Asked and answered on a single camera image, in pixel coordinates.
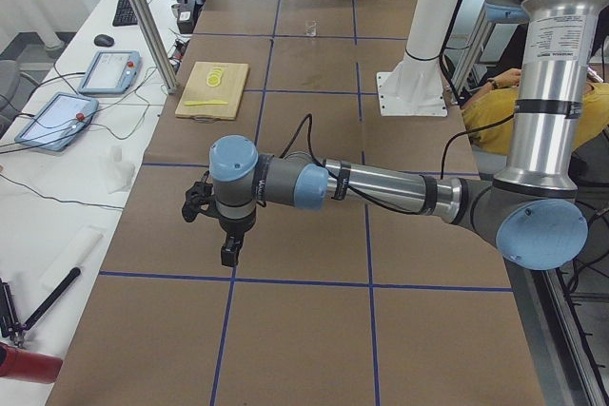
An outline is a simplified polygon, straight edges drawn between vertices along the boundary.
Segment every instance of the person's arm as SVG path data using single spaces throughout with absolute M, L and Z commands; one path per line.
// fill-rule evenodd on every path
M 519 68 L 510 68 L 504 73 L 497 75 L 495 78 L 489 78 L 488 81 L 478 89 L 471 98 L 465 102 L 462 109 L 467 109 L 476 103 L 477 100 L 488 94 L 493 89 L 503 89 L 505 87 L 517 86 L 521 81 L 521 70 Z

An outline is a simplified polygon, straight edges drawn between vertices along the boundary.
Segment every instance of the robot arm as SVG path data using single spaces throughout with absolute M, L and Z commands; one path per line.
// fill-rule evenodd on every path
M 585 243 L 587 225 L 572 204 L 577 188 L 567 169 L 594 30 L 609 0 L 489 3 L 494 11 L 505 6 L 505 18 L 521 5 L 530 23 L 507 167 L 492 183 L 277 158 L 258 154 L 244 137 L 229 136 L 211 148 L 213 184 L 205 179 L 187 192 L 185 220 L 198 214 L 219 220 L 226 232 L 221 250 L 226 266 L 237 264 L 257 203 L 320 209 L 326 198 L 357 198 L 408 215 L 438 216 L 475 232 L 526 268 L 550 269 L 573 259 Z

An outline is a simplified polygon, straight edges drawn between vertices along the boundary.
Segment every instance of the red cylinder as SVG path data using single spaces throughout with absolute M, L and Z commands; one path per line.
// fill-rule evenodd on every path
M 51 384 L 57 379 L 63 360 L 24 351 L 0 342 L 0 377 Z

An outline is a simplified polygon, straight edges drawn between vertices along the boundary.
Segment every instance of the keyboard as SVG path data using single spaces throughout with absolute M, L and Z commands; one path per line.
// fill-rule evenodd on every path
M 135 11 L 133 11 L 131 3 L 129 0 L 118 0 L 112 25 L 133 26 L 134 24 L 137 24 L 137 17 L 135 16 Z

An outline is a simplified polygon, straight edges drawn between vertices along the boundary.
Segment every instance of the person's hand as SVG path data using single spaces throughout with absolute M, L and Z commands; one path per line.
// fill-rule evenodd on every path
M 504 73 L 497 75 L 493 80 L 497 83 L 497 86 L 501 89 L 504 87 L 517 86 L 521 82 L 522 70 L 519 68 L 510 68 Z

